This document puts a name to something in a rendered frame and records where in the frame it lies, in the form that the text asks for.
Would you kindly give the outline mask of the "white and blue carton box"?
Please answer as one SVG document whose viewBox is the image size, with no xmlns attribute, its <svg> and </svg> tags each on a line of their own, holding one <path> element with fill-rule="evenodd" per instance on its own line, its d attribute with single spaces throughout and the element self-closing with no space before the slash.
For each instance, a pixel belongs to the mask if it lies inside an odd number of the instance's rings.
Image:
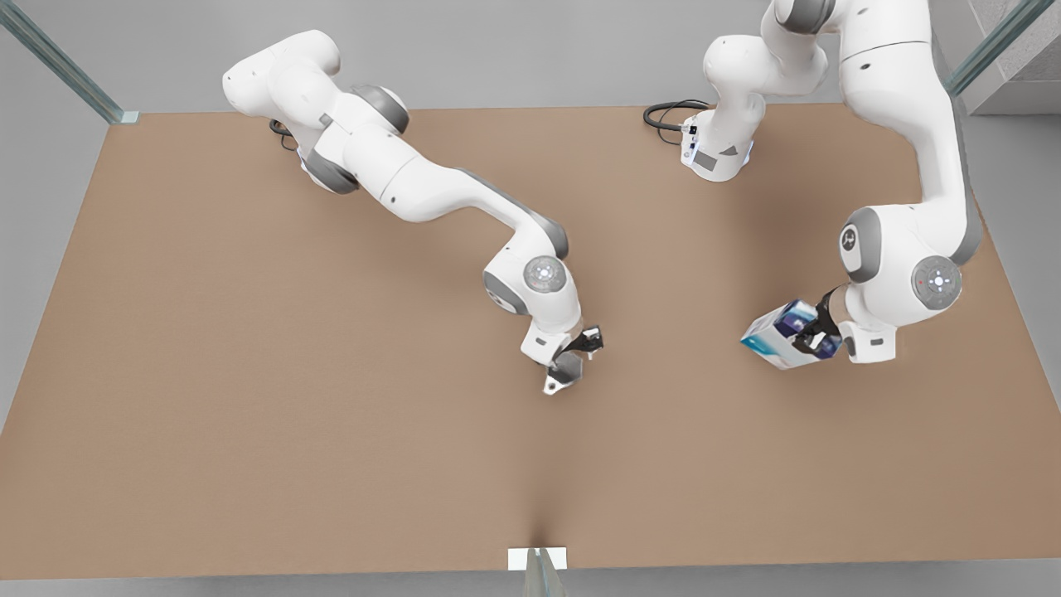
<svg viewBox="0 0 1061 597">
<path fill-rule="evenodd" d="M 817 317 L 815 306 L 796 299 L 759 317 L 740 343 L 780 370 L 823 362 L 836 355 L 842 337 L 827 332 Z"/>
</svg>

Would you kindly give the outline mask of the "silver frame post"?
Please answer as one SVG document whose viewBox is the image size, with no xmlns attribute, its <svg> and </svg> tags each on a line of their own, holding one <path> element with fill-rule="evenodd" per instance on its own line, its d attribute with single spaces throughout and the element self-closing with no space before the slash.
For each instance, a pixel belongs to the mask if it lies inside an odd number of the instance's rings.
<svg viewBox="0 0 1061 597">
<path fill-rule="evenodd" d="M 969 53 L 966 60 L 952 69 L 943 84 L 947 94 L 959 96 L 974 80 L 1008 48 L 1027 27 L 1030 27 L 1056 0 L 1019 0 L 1001 22 L 985 34 L 982 41 Z"/>
<path fill-rule="evenodd" d="M 109 125 L 136 124 L 140 113 L 122 109 L 19 7 L 14 0 L 0 0 L 0 24 L 27 48 L 50 72 L 75 92 Z"/>
<path fill-rule="evenodd" d="M 508 570 L 523 570 L 522 597 L 568 597 L 558 570 L 568 570 L 567 547 L 520 547 L 507 551 Z"/>
</svg>

